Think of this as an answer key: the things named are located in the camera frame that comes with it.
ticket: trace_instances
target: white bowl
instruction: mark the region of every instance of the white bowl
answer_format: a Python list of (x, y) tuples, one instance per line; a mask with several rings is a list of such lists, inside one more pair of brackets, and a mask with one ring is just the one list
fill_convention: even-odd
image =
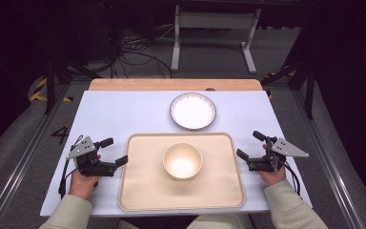
[(197, 148), (188, 143), (177, 143), (163, 155), (163, 166), (175, 179), (187, 180), (201, 169), (202, 156)]

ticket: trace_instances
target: white table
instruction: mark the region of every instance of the white table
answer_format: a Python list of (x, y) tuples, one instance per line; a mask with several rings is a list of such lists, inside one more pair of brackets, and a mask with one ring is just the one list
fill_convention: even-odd
[[(50, 216), (60, 201), (57, 189), (71, 145), (80, 135), (89, 135), (93, 141), (113, 137), (113, 145), (100, 149), (101, 160), (114, 162), (125, 154), (128, 138), (137, 133), (187, 133), (170, 117), (170, 104), (182, 91), (162, 92), (95, 92), (86, 91), (73, 122), (64, 152), (59, 159), (50, 189), (41, 209), (41, 216)], [(284, 137), (270, 101), (263, 91), (197, 92), (210, 98), (217, 108), (217, 117), (212, 125), (201, 130), (205, 133), (227, 133), (240, 148), (251, 157), (265, 154), (262, 142), (252, 136), (257, 130), (264, 135)], [(295, 162), (288, 162), (298, 175), (303, 200), (312, 206)], [(263, 194), (264, 181), (257, 173), (248, 171), (243, 160), (238, 160), (246, 193), (245, 203), (238, 208), (194, 209), (168, 211), (127, 212), (118, 205), (122, 168), (114, 177), (103, 177), (95, 188), (91, 202), (91, 214), (99, 217), (143, 217), (163, 215), (199, 215), (213, 213), (254, 213), (269, 210)], [(70, 163), (68, 171), (73, 169)]]

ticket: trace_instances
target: plate rim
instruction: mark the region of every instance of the plate rim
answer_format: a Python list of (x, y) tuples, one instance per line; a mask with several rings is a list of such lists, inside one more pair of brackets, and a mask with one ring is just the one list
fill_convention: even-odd
[[(187, 126), (183, 126), (183, 125), (181, 125), (180, 123), (178, 123), (178, 122), (174, 119), (174, 117), (173, 117), (173, 115), (172, 115), (172, 105), (173, 105), (173, 103), (176, 101), (176, 99), (177, 99), (177, 98), (179, 98), (179, 97), (181, 97), (181, 96), (184, 96), (184, 95), (186, 95), (186, 94), (195, 94), (195, 95), (197, 95), (197, 96), (204, 97), (204, 98), (206, 98), (208, 101), (210, 101), (210, 102), (211, 102), (211, 104), (213, 104), (213, 110), (214, 110), (214, 116), (213, 116), (213, 119), (211, 119), (211, 121), (210, 121), (208, 124), (206, 124), (205, 126), (202, 126), (202, 127), (199, 127), (199, 128), (190, 128), (190, 127), (187, 127)], [(201, 130), (201, 129), (204, 129), (204, 128), (206, 128), (206, 127), (210, 126), (210, 125), (215, 121), (215, 119), (216, 119), (216, 106), (215, 106), (215, 104), (213, 103), (213, 101), (212, 101), (212, 100), (210, 100), (210, 99), (209, 99), (206, 95), (204, 95), (204, 94), (200, 94), (200, 93), (184, 93), (184, 94), (180, 94), (179, 96), (177, 96), (176, 98), (174, 98), (174, 99), (173, 99), (173, 101), (172, 101), (171, 105), (169, 106), (169, 114), (170, 114), (170, 116), (171, 116), (172, 120), (174, 121), (174, 123), (176, 123), (176, 124), (177, 124), (177, 125), (179, 125), (180, 127), (184, 128), (184, 129), (186, 129), (186, 130), (189, 130), (189, 131), (198, 131), (198, 130)]]

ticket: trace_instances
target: table leg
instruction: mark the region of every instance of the table leg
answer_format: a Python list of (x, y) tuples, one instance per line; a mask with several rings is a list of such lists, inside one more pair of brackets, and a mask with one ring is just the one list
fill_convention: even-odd
[(260, 15), (260, 9), (254, 11), (254, 18), (249, 29), (249, 35), (246, 42), (241, 42), (241, 47), (243, 55), (245, 56), (246, 64), (249, 69), (249, 73), (256, 73), (256, 67), (254, 65), (254, 60), (252, 59), (251, 52), (249, 48), (251, 47), (252, 39), (254, 38), (254, 31), (256, 30), (257, 21)]
[(179, 69), (179, 57), (180, 57), (179, 15), (180, 15), (180, 8), (179, 6), (176, 6), (176, 12), (174, 16), (174, 45), (173, 45), (172, 66), (171, 66), (173, 72), (177, 72)]

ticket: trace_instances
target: wooden edge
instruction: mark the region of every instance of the wooden edge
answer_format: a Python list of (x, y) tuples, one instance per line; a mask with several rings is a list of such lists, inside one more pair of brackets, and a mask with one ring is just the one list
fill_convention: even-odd
[(256, 79), (98, 78), (89, 91), (263, 91)]

